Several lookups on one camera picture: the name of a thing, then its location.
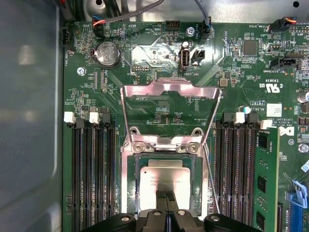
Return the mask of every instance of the integrated circuit chip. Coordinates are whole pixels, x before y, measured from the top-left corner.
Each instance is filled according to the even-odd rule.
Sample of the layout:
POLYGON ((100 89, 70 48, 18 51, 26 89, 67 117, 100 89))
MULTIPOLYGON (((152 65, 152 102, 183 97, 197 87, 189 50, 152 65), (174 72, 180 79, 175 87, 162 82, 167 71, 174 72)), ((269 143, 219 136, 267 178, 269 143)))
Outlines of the integrated circuit chip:
POLYGON ((256 212, 256 224, 264 231, 265 229, 265 217, 259 212, 256 212))
POLYGON ((267 136, 264 134, 259 134, 259 147, 267 149, 267 136))
POLYGON ((257 178, 257 188, 264 193, 266 193, 266 182, 266 179, 259 175, 257 178))
POLYGON ((257 55, 257 43, 256 42, 244 42, 243 44, 243 54, 247 56, 257 55))
POLYGON ((220 87, 227 87, 228 86, 228 79, 227 78, 220 78, 219 86, 220 87))

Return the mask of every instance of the mounting hole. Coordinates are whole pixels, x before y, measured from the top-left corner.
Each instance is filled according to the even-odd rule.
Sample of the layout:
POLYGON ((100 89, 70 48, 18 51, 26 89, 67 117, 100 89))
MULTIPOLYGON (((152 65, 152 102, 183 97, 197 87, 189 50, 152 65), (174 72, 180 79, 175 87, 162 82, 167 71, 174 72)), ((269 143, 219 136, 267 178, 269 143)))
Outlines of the mounting hole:
POLYGON ((299 2, 298 2, 298 1, 293 2, 293 6, 294 6, 295 8, 299 7, 299 2))
POLYGON ((197 130, 197 131, 195 131, 195 133, 194 133, 195 135, 201 135, 202 134, 202 132, 200 131, 200 130, 197 130))

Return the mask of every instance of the black wire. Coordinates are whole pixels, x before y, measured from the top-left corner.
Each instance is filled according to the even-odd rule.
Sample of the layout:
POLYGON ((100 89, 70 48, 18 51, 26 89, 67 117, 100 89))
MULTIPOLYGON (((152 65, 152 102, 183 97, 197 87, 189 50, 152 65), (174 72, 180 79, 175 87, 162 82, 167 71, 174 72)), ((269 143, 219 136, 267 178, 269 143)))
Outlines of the black wire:
POLYGON ((107 15, 109 18, 120 16, 120 10, 116 0, 103 0, 107 9, 107 15))

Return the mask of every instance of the screw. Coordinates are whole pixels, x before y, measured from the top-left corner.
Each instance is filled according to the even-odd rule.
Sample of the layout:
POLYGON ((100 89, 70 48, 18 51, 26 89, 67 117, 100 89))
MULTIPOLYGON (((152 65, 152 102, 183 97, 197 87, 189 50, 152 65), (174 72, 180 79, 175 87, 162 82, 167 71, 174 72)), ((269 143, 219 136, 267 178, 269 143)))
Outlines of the screw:
POLYGON ((187 28, 185 33, 186 33, 187 36, 192 37, 195 34, 195 29, 193 27, 189 27, 189 28, 187 28))
POLYGON ((211 220, 213 220, 213 221, 220 221, 220 218, 218 218, 217 216, 211 216, 211 220))
POLYGON ((298 146, 298 150, 301 153, 307 153, 307 152, 309 152, 309 146, 307 144, 300 144, 298 146))
POLYGON ((84 69, 83 67, 79 67, 77 69, 77 74, 80 76, 84 76, 86 74, 86 69, 84 69))
POLYGON ((179 211, 177 212, 177 214, 179 214, 180 216, 183 216, 183 215, 185 215, 185 211, 179 210, 179 211))

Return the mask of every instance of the black dimm slot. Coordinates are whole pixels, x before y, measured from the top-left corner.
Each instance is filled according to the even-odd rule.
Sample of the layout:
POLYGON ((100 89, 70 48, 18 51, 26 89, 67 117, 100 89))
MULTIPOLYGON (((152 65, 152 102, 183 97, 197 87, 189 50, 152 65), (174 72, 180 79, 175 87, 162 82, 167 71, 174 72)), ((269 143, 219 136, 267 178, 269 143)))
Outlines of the black dimm slot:
POLYGON ((114 215, 114 167, 115 167, 115 157, 114 157, 114 129, 108 130, 108 147, 107 147, 107 217, 114 215))
POLYGON ((216 130, 216 136, 215 136, 215 147, 214 147, 214 166, 213 166, 213 181, 214 181, 214 187, 215 192, 217 193, 217 196, 220 198, 220 192, 219 192, 219 185, 220 185, 220 161, 221 161, 221 128, 218 128, 216 130))
POLYGON ((243 170, 243 135, 244 129, 235 128, 233 131, 233 148, 232 148, 232 207, 231 218, 241 221, 241 203, 242 203, 242 170, 243 170))
POLYGON ((226 135, 226 154, 225 154, 225 214, 230 217, 230 210, 231 210, 231 171, 232 171, 232 141, 233 141, 233 129, 227 129, 226 135))
POLYGON ((255 130, 248 128, 245 132, 244 171, 243 171, 243 196, 242 222, 251 225, 253 208, 253 181, 254 181, 254 155, 255 155, 255 130))

